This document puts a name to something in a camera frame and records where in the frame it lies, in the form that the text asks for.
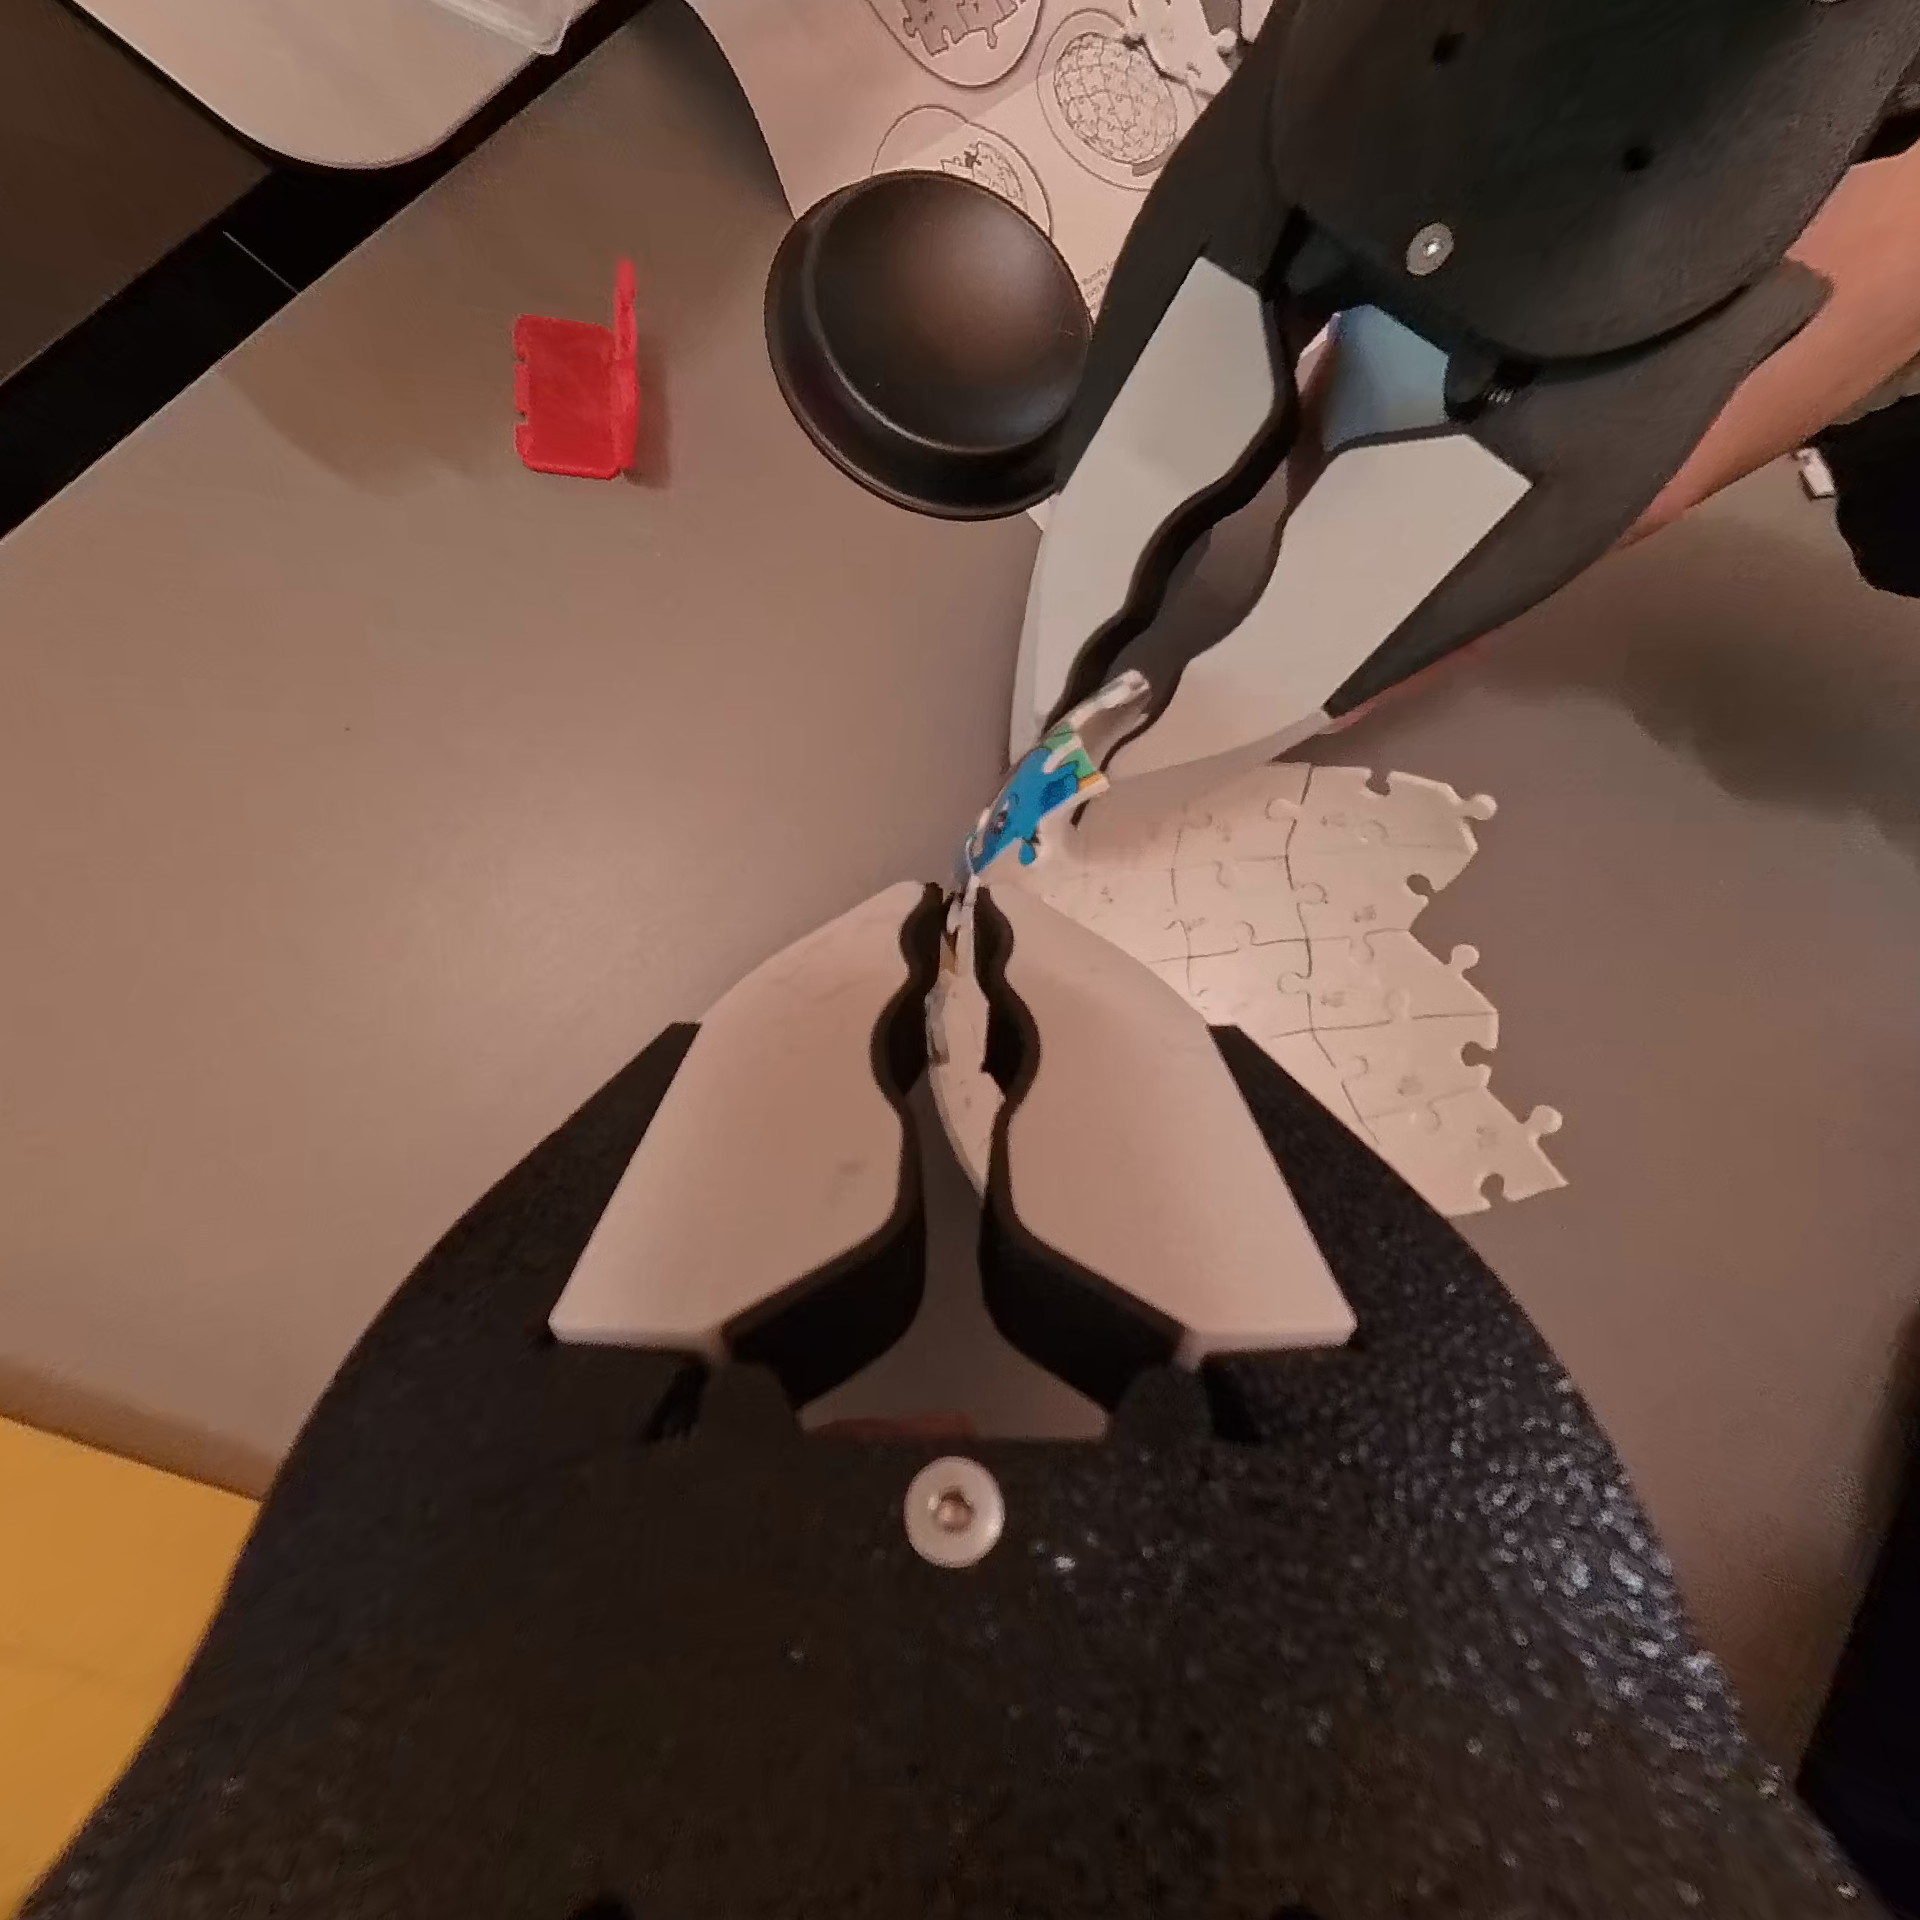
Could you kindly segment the white cardboard tray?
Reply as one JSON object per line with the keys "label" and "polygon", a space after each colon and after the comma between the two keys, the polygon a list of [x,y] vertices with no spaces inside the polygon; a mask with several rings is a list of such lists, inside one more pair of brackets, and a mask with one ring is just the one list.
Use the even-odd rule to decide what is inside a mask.
{"label": "white cardboard tray", "polygon": [[589,2],[79,2],[275,157],[386,169],[439,148],[584,32]]}

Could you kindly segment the partly built white puzzle ball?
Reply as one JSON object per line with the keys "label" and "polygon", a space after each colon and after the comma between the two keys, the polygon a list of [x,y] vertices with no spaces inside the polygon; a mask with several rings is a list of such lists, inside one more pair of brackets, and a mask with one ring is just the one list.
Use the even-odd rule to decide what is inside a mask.
{"label": "partly built white puzzle ball", "polygon": [[1563,1187],[1546,1138],[1489,1090],[1479,955],[1413,932],[1475,857],[1493,797],[1392,771],[1270,760],[1156,806],[1098,797],[1078,734],[1020,755],[972,827],[963,880],[1022,887],[1235,1027],[1435,1212]]}

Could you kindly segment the folded puzzle instruction leaflet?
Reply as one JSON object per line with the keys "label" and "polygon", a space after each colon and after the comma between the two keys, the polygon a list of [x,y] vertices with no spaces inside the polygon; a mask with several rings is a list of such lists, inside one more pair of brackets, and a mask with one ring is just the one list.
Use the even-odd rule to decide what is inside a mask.
{"label": "folded puzzle instruction leaflet", "polygon": [[1265,3],[697,3],[794,220],[907,169],[1030,217],[1092,319],[1129,227]]}

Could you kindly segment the person's right forearm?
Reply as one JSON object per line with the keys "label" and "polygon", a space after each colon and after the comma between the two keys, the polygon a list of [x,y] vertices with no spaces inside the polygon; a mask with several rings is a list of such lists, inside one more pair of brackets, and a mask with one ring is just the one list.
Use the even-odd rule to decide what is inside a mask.
{"label": "person's right forearm", "polygon": [[1867,587],[1918,598],[1918,395],[1825,429],[1835,526]]}

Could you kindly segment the black round puzzle stand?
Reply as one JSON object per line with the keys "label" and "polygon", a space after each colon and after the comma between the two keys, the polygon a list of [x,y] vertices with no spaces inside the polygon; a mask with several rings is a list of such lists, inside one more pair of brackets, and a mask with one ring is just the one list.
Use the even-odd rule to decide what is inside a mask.
{"label": "black round puzzle stand", "polygon": [[780,395],[877,497],[948,520],[1053,492],[1092,319],[1062,252],[986,187],[907,169],[842,187],[766,275]]}

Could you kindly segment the large yellow bin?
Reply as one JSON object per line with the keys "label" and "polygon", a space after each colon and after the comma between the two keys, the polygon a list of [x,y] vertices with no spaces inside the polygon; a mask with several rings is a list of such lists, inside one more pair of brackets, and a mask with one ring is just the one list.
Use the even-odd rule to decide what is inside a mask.
{"label": "large yellow bin", "polygon": [[258,1502],[2,1420],[2,1915],[162,1712]]}

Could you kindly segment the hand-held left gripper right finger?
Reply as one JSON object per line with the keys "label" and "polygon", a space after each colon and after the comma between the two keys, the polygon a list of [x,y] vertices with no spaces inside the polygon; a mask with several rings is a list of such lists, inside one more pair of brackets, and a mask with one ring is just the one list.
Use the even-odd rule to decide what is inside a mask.
{"label": "hand-held left gripper right finger", "polygon": [[1156,1371],[1355,1332],[1212,1037],[1147,963],[1038,896],[972,900],[1000,1092],[981,1286],[1022,1357],[1115,1413]]}

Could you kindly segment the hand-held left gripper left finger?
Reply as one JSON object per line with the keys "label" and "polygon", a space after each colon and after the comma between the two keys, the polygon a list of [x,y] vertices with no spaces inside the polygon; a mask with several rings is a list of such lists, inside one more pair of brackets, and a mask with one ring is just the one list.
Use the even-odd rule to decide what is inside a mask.
{"label": "hand-held left gripper left finger", "polygon": [[889,882],[708,1006],[549,1330],[769,1371],[810,1405],[925,1297],[910,1113],[948,898]]}

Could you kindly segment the red plastic case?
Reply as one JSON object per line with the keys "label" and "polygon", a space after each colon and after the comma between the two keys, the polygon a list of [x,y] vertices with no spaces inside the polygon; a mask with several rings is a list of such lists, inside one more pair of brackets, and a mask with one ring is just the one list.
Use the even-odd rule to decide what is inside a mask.
{"label": "red plastic case", "polygon": [[635,298],[635,266],[623,257],[609,325],[515,317],[515,455],[522,467],[602,482],[633,467],[640,416]]}

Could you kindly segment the curved white puzzle piece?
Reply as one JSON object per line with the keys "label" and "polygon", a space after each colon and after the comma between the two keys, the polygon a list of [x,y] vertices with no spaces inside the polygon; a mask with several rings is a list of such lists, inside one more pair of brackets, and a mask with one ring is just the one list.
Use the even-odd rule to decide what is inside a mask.
{"label": "curved white puzzle piece", "polygon": [[1115,674],[1046,732],[1046,767],[1075,766],[1082,782],[1099,778],[1117,746],[1150,718],[1152,699],[1152,685],[1140,670]]}

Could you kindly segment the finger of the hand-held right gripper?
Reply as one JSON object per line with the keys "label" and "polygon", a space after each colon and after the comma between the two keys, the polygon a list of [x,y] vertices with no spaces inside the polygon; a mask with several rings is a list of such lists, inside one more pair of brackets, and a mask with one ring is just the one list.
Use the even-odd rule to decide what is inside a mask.
{"label": "finger of the hand-held right gripper", "polygon": [[1373,305],[1334,317],[1308,452],[1182,563],[1136,647],[1154,716],[1117,783],[1246,766],[1329,732],[1332,699],[1530,489],[1449,418],[1449,362]]}
{"label": "finger of the hand-held right gripper", "polygon": [[1180,566],[1278,473],[1295,427],[1278,302],[1198,259],[1052,497],[1013,669],[1013,752],[1122,672]]}

